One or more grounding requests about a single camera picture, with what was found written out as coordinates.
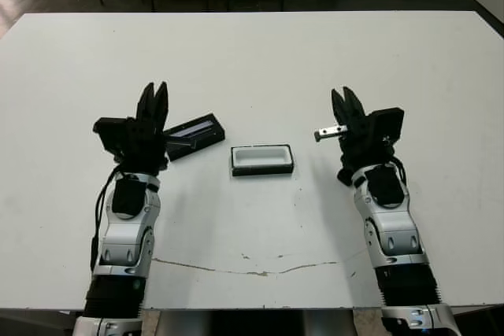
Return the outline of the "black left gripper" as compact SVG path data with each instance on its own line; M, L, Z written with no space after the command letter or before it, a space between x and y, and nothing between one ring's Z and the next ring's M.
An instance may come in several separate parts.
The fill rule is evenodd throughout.
M123 134L116 143L116 162L132 172L159 173L168 166L165 151L165 122L169 113L169 92L165 81L154 94L148 83L137 104L136 116L121 124Z

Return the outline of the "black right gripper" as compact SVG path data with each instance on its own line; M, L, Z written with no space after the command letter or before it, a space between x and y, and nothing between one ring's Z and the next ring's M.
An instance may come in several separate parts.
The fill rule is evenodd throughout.
M343 97L332 89L332 109L337 125L315 130L316 142L337 138L342 170L354 174L358 169L391 161L396 143L395 116L366 116L357 95L343 88Z

